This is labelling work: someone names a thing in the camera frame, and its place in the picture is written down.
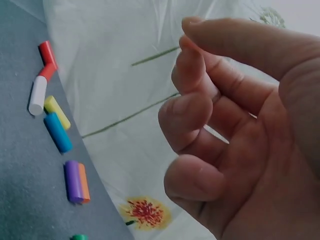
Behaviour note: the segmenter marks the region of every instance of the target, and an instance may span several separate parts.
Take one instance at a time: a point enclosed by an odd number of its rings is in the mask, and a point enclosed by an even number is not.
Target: white fabric
[[[271,1],[264,0],[261,5],[269,7]],[[43,2],[59,76],[81,135],[176,92],[171,70],[178,50],[135,67],[131,64],[177,46],[183,17],[257,17],[250,9],[256,7],[251,0]],[[233,63],[248,74],[274,81],[251,67]],[[172,223],[162,231],[139,231],[129,226],[135,239],[211,240],[212,235],[164,193],[163,177],[176,155],[158,124],[160,106],[86,137],[84,143],[117,208],[127,197],[150,196],[170,209]]]

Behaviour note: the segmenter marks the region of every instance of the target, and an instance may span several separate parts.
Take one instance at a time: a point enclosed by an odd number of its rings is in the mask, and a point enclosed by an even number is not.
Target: green chalk
[[[74,235],[72,237],[72,240],[88,240],[88,237],[86,235],[79,234],[79,235]]]

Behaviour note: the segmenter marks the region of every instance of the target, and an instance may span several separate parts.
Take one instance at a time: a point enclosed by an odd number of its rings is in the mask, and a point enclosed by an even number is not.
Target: gray surface
[[[46,26],[16,4],[0,0],[0,240],[131,240],[89,158],[57,74],[47,88],[71,121],[73,150],[61,155],[43,122],[27,111],[43,67],[38,45]],[[63,164],[86,166],[91,202],[67,200]]]

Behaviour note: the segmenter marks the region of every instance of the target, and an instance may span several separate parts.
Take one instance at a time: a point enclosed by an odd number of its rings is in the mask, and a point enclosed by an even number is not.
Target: floral pattern
[[[163,230],[172,221],[170,210],[160,201],[148,196],[130,197],[121,204],[119,212],[125,224],[142,231]]]

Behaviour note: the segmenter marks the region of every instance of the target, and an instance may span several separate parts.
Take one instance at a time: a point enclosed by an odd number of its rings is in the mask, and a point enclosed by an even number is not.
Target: chalk
[[[49,41],[44,41],[39,45],[39,49],[44,60],[45,65],[53,64],[55,70],[58,69],[54,51],[52,50],[51,44]]]
[[[64,167],[69,201],[80,204],[84,201],[84,197],[79,174],[79,164],[77,161],[70,160],[65,163]]]
[[[88,240],[88,237],[86,235],[74,235],[72,237],[72,240]]]
[[[44,118],[44,123],[61,153],[66,153],[73,148],[67,132],[64,130],[64,127],[55,112],[48,114]]]
[[[70,121],[62,111],[54,96],[48,96],[44,101],[45,110],[50,113],[56,113],[64,130],[68,130],[71,126]]]
[[[47,80],[44,76],[37,76],[33,82],[28,110],[38,116],[44,111],[44,103],[47,91]]]
[[[49,63],[44,66],[44,68],[39,73],[39,76],[45,77],[47,83],[51,80],[52,76],[55,74],[56,68],[53,63]]]
[[[90,202],[90,193],[87,182],[86,168],[85,165],[79,163],[79,175],[81,180],[81,188],[83,193],[83,204],[87,204]]]

